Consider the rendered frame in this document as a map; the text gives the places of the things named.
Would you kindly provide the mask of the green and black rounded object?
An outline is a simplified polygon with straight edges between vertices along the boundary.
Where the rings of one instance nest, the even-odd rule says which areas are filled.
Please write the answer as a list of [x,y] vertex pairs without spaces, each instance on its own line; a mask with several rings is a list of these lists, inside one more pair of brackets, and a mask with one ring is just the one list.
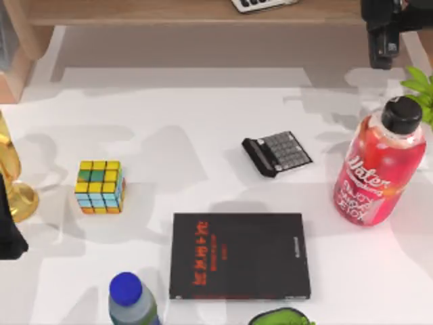
[[248,325],[317,325],[301,311],[282,307],[262,312],[254,316]]

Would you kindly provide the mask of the black angular device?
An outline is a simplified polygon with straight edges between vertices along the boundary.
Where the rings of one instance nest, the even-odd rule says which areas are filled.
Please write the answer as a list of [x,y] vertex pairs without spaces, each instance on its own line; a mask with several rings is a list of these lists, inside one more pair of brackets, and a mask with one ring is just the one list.
[[360,8],[373,69],[392,68],[402,33],[433,29],[433,0],[360,0]]

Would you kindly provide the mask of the red bottle with black cap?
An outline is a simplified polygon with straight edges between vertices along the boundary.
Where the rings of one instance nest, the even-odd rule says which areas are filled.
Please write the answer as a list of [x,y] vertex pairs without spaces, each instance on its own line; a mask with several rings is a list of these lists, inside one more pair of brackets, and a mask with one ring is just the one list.
[[422,117],[414,96],[404,95],[360,122],[334,185],[341,216],[369,227],[391,214],[426,151]]

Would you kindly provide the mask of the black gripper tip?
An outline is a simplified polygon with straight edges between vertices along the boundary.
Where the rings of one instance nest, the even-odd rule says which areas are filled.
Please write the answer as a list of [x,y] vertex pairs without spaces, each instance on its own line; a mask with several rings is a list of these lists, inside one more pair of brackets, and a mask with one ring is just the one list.
[[4,178],[0,173],[0,261],[19,259],[28,248],[27,241],[13,220]]

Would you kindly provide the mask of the gold trophy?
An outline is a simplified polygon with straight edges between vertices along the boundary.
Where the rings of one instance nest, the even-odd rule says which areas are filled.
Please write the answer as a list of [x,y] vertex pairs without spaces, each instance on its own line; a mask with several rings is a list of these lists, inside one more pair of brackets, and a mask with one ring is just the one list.
[[21,222],[28,219],[37,209],[38,194],[28,184],[18,180],[22,171],[18,152],[2,111],[0,111],[0,172],[13,220]]

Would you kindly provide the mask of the black book with red print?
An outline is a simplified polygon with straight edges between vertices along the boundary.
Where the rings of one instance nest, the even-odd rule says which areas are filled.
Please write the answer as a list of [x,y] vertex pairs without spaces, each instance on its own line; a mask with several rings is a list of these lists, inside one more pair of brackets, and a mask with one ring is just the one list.
[[175,213],[171,299],[309,299],[300,213]]

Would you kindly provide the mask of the white calculator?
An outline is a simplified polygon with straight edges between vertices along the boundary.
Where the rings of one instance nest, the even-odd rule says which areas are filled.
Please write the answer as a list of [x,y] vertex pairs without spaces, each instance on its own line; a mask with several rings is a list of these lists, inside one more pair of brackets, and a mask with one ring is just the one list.
[[300,0],[230,0],[241,14],[259,12],[277,7],[295,5]]

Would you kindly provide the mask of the wooden shelf unit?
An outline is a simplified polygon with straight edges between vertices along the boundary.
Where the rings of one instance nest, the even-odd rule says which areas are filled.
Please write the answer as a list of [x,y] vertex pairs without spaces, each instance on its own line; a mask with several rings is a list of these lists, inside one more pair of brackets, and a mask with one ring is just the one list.
[[344,88],[369,69],[359,0],[304,0],[240,14],[231,0],[0,0],[18,38],[0,70],[0,103],[22,95],[55,31],[60,61],[48,73],[52,91],[91,95],[140,87]]

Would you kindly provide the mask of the black calculator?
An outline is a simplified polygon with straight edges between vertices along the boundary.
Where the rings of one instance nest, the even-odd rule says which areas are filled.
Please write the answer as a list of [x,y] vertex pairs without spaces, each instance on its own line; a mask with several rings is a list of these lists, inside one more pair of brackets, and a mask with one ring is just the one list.
[[275,178],[279,173],[313,162],[291,131],[258,139],[245,138],[242,147],[265,177]]

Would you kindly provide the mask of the multicoloured puzzle cube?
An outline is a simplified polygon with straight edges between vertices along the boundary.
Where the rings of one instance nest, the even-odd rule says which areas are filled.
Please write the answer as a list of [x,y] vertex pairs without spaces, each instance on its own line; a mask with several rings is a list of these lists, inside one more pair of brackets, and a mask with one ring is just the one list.
[[74,189],[85,214],[119,214],[123,210],[126,181],[119,160],[82,160]]

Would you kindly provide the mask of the green leafy plant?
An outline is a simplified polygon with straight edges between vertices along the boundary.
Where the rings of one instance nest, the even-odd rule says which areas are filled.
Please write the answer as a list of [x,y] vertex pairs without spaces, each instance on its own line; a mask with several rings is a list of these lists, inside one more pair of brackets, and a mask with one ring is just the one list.
[[422,121],[433,130],[433,74],[426,75],[414,66],[408,66],[409,78],[401,81],[401,85],[411,93],[406,96],[415,100],[422,109]]

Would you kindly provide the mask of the grey bottle with blue cap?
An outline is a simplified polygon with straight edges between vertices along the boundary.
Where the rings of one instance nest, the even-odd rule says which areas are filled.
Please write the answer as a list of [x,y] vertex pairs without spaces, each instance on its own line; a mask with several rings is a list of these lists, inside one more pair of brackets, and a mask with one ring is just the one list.
[[108,311],[113,325],[162,325],[151,290],[131,272],[112,278]]

